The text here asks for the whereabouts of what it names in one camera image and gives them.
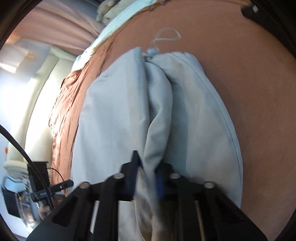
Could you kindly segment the person left hand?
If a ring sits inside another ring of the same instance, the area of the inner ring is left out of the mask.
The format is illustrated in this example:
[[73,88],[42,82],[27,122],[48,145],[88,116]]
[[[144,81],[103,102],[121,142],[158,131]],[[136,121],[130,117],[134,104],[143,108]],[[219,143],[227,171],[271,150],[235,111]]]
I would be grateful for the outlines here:
[[52,211],[53,209],[49,205],[44,205],[42,203],[39,205],[38,213],[42,220],[44,220]]

